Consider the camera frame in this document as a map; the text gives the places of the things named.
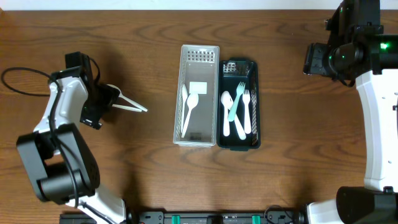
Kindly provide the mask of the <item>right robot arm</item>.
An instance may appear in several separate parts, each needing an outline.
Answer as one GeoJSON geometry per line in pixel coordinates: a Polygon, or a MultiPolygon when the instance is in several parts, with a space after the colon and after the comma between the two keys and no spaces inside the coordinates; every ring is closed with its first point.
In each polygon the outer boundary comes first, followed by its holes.
{"type": "Polygon", "coordinates": [[[308,223],[397,223],[397,36],[356,35],[307,49],[303,72],[355,86],[366,137],[362,187],[306,207],[308,223]]]}

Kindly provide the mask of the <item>white short plastic spoon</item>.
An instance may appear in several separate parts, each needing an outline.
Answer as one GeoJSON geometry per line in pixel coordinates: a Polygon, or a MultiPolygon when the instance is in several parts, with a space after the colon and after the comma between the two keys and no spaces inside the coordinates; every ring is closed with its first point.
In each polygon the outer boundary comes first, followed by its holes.
{"type": "Polygon", "coordinates": [[[223,135],[225,137],[230,135],[229,121],[228,121],[228,110],[230,106],[230,94],[228,91],[224,91],[221,95],[221,103],[224,106],[224,118],[223,118],[223,135]]]}

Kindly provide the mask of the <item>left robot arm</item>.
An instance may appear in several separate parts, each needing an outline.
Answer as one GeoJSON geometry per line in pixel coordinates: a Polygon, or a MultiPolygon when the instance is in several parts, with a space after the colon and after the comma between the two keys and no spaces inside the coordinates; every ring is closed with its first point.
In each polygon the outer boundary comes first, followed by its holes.
{"type": "Polygon", "coordinates": [[[17,150],[40,201],[75,207],[97,223],[126,223],[124,200],[101,185],[79,130],[91,83],[78,67],[51,74],[45,113],[32,133],[18,137],[17,150]]]}

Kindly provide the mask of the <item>mint green plastic fork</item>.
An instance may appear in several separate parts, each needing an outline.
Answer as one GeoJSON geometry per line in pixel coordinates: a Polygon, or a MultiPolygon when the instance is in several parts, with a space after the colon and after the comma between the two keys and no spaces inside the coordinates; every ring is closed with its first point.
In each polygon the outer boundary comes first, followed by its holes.
{"type": "Polygon", "coordinates": [[[233,105],[228,114],[229,122],[234,121],[234,117],[236,116],[236,110],[238,107],[239,99],[240,99],[240,96],[244,93],[245,87],[246,87],[246,84],[244,82],[240,82],[236,88],[236,97],[233,101],[233,105]]]}

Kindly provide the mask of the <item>white spoon bottom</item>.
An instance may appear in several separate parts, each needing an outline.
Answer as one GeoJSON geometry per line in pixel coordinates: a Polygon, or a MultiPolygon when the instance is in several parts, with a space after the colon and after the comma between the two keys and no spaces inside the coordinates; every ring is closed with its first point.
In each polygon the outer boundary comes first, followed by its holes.
{"type": "Polygon", "coordinates": [[[180,120],[181,121],[181,123],[180,123],[181,132],[183,132],[184,117],[185,117],[185,103],[186,103],[187,98],[188,98],[188,91],[187,91],[185,84],[183,84],[183,86],[182,86],[182,114],[181,114],[181,120],[180,120]]]}

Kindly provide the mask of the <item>white plastic fork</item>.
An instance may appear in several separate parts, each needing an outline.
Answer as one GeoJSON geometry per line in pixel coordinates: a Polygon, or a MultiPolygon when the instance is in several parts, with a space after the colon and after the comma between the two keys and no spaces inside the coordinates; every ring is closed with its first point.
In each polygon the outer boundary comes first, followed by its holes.
{"type": "MultiPolygon", "coordinates": [[[[233,105],[233,100],[232,100],[232,97],[229,96],[228,97],[228,110],[230,110],[232,108],[232,105],[233,105]]],[[[240,120],[239,120],[237,115],[235,115],[235,117],[234,117],[234,123],[235,123],[235,127],[236,127],[236,130],[237,130],[237,133],[238,133],[238,136],[239,136],[240,140],[245,140],[246,139],[246,133],[244,132],[244,129],[243,129],[243,127],[242,127],[242,125],[240,123],[240,120]]]]}

